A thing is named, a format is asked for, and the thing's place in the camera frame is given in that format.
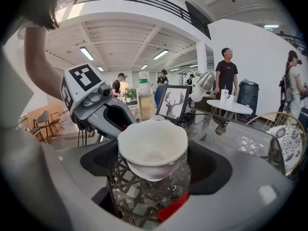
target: glass table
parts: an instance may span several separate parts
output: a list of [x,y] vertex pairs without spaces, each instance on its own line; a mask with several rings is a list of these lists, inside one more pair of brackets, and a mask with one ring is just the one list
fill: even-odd
[[[210,113],[197,111],[196,116],[182,126],[190,140],[250,153],[285,174],[282,153],[275,137],[234,122],[229,122],[225,133],[218,135],[218,123]],[[191,173],[186,159],[187,155],[184,155],[179,167],[167,178],[150,182],[132,173],[125,159],[119,157],[111,187],[121,219],[146,230],[157,227],[161,223],[158,211],[177,200],[189,188]]]

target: white ceiling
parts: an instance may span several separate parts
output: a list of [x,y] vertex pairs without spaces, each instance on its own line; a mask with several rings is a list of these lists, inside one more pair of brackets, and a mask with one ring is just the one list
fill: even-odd
[[217,19],[231,19],[257,26],[279,25],[274,33],[281,30],[295,36],[298,29],[291,16],[279,0],[203,0]]
[[[161,71],[197,64],[195,42],[159,25],[140,21],[112,19],[85,21],[59,28],[47,34],[46,54],[60,68],[82,64],[89,60],[79,50],[86,47],[95,66],[104,71],[145,70]],[[167,54],[153,58],[164,49]],[[208,52],[208,61],[213,53]]]
[[[286,35],[296,35],[296,26],[278,0],[202,0],[217,19],[227,18],[257,26],[278,24]],[[88,59],[79,50],[85,46],[93,55],[95,66],[104,71],[160,71],[188,64],[197,64],[195,42],[160,25],[140,21],[113,19],[86,21],[60,28],[47,35],[47,55],[54,65],[62,68],[82,64]],[[169,52],[158,60],[162,50]],[[213,54],[207,52],[208,64]]]

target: deer antler picture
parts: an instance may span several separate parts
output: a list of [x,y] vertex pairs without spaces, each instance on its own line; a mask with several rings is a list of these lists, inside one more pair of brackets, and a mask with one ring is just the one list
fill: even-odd
[[174,114],[172,113],[172,110],[173,110],[173,108],[174,108],[176,105],[180,105],[180,104],[183,104],[183,103],[184,103],[184,95],[183,95],[182,93],[180,93],[180,101],[179,101],[178,103],[176,103],[176,101],[174,100],[174,104],[171,104],[171,102],[168,101],[168,99],[170,98],[170,93],[171,93],[171,92],[166,93],[165,99],[164,99],[164,101],[166,102],[166,106],[168,107],[166,116],[168,116],[168,117],[170,117],[170,118],[176,118],[176,117],[178,117],[178,115],[174,115]]

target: ceramic bowl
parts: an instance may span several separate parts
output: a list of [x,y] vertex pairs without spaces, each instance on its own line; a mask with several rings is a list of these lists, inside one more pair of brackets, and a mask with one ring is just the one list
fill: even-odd
[[188,147],[186,131],[169,121],[134,123],[117,139],[130,170],[149,181],[172,174]]

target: framed picture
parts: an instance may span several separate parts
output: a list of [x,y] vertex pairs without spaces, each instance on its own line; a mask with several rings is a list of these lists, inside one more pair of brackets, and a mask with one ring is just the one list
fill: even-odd
[[156,114],[178,122],[183,119],[189,89],[186,86],[166,86]]

